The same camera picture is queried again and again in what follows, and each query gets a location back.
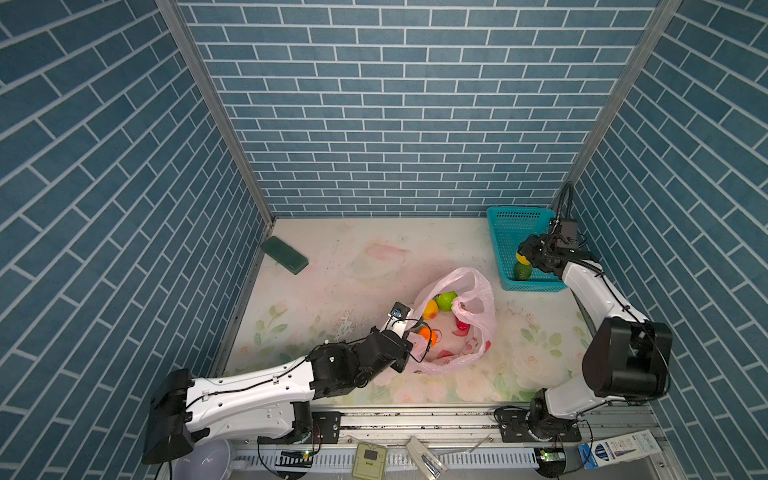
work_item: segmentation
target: robotic arm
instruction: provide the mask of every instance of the robotic arm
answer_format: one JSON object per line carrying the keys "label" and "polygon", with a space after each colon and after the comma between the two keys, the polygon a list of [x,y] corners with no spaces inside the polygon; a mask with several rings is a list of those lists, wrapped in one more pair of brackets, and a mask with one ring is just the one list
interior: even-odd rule
{"label": "robotic arm", "polygon": [[656,399],[668,387],[670,327],[634,310],[605,278],[597,259],[579,248],[577,222],[568,218],[572,198],[573,184],[567,182],[548,232],[529,236],[517,254],[521,263],[563,280],[598,324],[582,374],[540,390],[531,401],[528,427],[540,439],[566,433],[582,414],[610,401]]}
{"label": "robotic arm", "polygon": [[219,379],[193,379],[187,369],[171,372],[150,400],[141,461],[169,462],[212,439],[303,440],[313,427],[310,400],[346,395],[389,367],[403,371],[413,348],[409,312],[396,303],[386,325],[364,339],[326,342],[271,369]]}

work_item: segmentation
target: red fruit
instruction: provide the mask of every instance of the red fruit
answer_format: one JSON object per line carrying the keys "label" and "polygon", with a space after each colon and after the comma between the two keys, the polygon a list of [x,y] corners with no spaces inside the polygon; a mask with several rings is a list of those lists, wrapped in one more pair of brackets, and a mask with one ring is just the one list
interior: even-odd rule
{"label": "red fruit", "polygon": [[454,316],[454,318],[456,318],[456,328],[458,328],[459,330],[469,330],[469,327],[471,325],[469,325],[468,323],[462,322],[461,320],[458,319],[457,316]]}

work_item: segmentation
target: metal corner post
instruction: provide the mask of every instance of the metal corner post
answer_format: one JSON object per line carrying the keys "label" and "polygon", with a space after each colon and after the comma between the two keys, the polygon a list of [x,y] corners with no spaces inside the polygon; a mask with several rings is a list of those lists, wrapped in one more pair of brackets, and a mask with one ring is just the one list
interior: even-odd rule
{"label": "metal corner post", "polygon": [[219,128],[221,137],[224,139],[224,143],[227,144],[232,158],[237,165],[237,170],[240,171],[240,175],[243,176],[245,184],[248,187],[253,202],[256,204],[259,212],[261,212],[266,222],[267,228],[271,227],[274,223],[274,216],[270,205],[266,202],[266,198],[259,188],[259,184],[253,175],[253,169],[248,162],[248,156],[243,150],[243,145],[240,140],[237,139],[234,127],[230,121],[230,117],[227,111],[224,109],[224,105],[221,103],[221,98],[217,93],[214,81],[208,74],[208,69],[205,66],[200,51],[197,50],[197,45],[192,38],[192,32],[187,25],[187,21],[184,19],[184,14],[179,7],[177,0],[156,0],[157,8],[160,9],[160,14],[163,15],[163,20],[168,25],[170,35],[176,41],[176,46],[181,52],[181,56],[187,63],[187,67],[192,74],[192,78],[195,84],[200,89],[200,93],[203,95],[210,114],[216,122],[216,126]]}
{"label": "metal corner post", "polygon": [[627,64],[624,66],[624,70],[616,80],[613,90],[608,95],[608,100],[605,102],[605,106],[600,110],[600,114],[594,121],[592,130],[589,131],[587,137],[584,139],[584,143],[581,144],[578,154],[574,163],[571,165],[571,169],[568,174],[565,175],[563,182],[572,181],[574,184],[578,181],[584,169],[592,159],[592,155],[598,149],[598,145],[603,140],[608,128],[613,123],[616,114],[619,112],[619,108],[624,103],[624,99],[629,95],[632,85],[640,76],[643,71],[645,62],[650,58],[650,54],[653,53],[656,44],[661,39],[661,35],[664,30],[667,29],[674,13],[680,6],[682,0],[660,0],[659,5],[654,10],[648,19],[648,23],[643,31],[643,35],[640,40],[632,49],[632,53],[627,59]]}

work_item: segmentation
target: green case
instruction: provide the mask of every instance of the green case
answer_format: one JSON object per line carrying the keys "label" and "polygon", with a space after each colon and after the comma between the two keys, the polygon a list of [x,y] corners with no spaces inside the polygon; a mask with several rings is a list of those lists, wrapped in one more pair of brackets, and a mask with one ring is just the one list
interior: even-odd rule
{"label": "green case", "polygon": [[275,259],[280,265],[286,267],[293,275],[304,270],[304,267],[310,264],[304,255],[275,236],[267,238],[261,244],[261,250],[264,250],[264,253]]}

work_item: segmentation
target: green electronic device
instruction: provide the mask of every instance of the green electronic device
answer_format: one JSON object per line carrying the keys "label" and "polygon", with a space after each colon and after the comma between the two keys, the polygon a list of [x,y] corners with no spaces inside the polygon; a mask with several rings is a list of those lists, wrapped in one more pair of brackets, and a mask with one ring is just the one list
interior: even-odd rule
{"label": "green electronic device", "polygon": [[261,250],[264,250],[264,253],[275,259],[280,265],[286,267],[293,275],[304,270],[304,267],[310,264],[304,255],[275,236],[267,238],[261,244]]}
{"label": "green electronic device", "polygon": [[386,448],[379,445],[359,443],[355,454],[355,466],[352,476],[359,480],[382,480],[384,464],[386,463]]}

